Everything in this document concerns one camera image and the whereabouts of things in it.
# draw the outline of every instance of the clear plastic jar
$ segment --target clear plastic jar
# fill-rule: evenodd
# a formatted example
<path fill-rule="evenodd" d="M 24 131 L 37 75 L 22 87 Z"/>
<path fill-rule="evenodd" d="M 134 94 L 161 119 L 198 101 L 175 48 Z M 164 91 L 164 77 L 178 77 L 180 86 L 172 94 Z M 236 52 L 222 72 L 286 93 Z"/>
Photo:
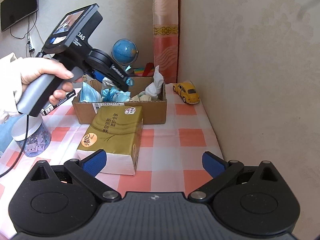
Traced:
<path fill-rule="evenodd" d="M 26 137 L 27 116 L 22 116 L 12 127 L 11 135 L 19 148 L 22 149 Z M 51 142 L 51 134 L 44 124 L 41 115 L 29 117 L 28 138 L 23 153 L 27 157 L 34 157 L 47 149 Z"/>

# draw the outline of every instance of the jar lid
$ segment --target jar lid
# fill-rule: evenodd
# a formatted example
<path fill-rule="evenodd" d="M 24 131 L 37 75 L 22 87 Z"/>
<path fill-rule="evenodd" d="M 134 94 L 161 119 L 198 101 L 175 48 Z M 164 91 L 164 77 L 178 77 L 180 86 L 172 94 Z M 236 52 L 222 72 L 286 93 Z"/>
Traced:
<path fill-rule="evenodd" d="M 42 123 L 41 115 L 38 117 L 29 116 L 28 136 L 33 135 Z M 23 141 L 26 138 L 27 115 L 23 115 L 12 127 L 11 136 L 16 142 Z"/>

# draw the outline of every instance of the blue surgical mask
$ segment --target blue surgical mask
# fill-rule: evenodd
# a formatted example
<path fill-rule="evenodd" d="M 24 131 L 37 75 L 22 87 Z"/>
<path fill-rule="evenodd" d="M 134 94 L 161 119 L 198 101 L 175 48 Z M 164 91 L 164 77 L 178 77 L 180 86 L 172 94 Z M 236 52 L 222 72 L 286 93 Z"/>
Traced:
<path fill-rule="evenodd" d="M 85 82 L 82 82 L 80 92 L 80 103 L 96 103 L 101 101 L 101 96 L 94 88 Z"/>

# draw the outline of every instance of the finger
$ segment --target finger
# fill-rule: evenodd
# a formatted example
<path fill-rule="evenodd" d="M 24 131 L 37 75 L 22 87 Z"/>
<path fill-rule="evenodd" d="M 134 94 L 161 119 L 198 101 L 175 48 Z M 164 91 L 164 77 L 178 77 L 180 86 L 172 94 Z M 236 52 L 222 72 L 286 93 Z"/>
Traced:
<path fill-rule="evenodd" d="M 49 97 L 49 102 L 51 105 L 55 106 L 56 104 L 59 103 L 59 99 L 55 98 L 54 96 Z"/>
<path fill-rule="evenodd" d="M 70 79 L 74 74 L 67 70 L 63 64 L 56 60 L 48 60 L 45 58 L 26 58 L 25 60 L 33 60 L 32 64 L 38 70 L 39 74 L 53 74 L 61 79 Z"/>
<path fill-rule="evenodd" d="M 53 92 L 53 96 L 56 99 L 64 99 L 66 97 L 67 93 L 64 90 L 56 90 Z"/>
<path fill-rule="evenodd" d="M 22 84 L 22 92 L 26 91 L 28 85 Z"/>
<path fill-rule="evenodd" d="M 78 78 L 78 79 L 75 81 L 75 83 L 80 83 L 80 82 L 83 82 L 83 77 Z"/>
<path fill-rule="evenodd" d="M 73 90 L 73 85 L 72 83 L 70 82 L 65 82 L 63 85 L 62 85 L 62 89 L 65 91 L 65 92 L 71 92 Z"/>

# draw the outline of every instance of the blue gripper pad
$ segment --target blue gripper pad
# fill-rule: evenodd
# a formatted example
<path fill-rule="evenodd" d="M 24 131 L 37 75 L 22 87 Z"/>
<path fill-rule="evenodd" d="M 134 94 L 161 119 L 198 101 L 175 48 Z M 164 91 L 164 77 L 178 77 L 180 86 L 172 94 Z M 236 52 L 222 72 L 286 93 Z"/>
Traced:
<path fill-rule="evenodd" d="M 104 150 L 98 150 L 79 162 L 80 167 L 94 177 L 97 176 L 106 164 L 107 154 Z"/>
<path fill-rule="evenodd" d="M 217 177 L 229 167 L 229 164 L 211 152 L 202 155 L 202 166 L 212 178 Z"/>
<path fill-rule="evenodd" d="M 104 76 L 101 72 L 99 72 L 99 71 L 97 71 L 97 70 L 93 71 L 93 76 L 94 76 L 95 79 L 98 80 L 100 83 L 102 83 L 102 80 L 105 78 L 105 76 Z"/>

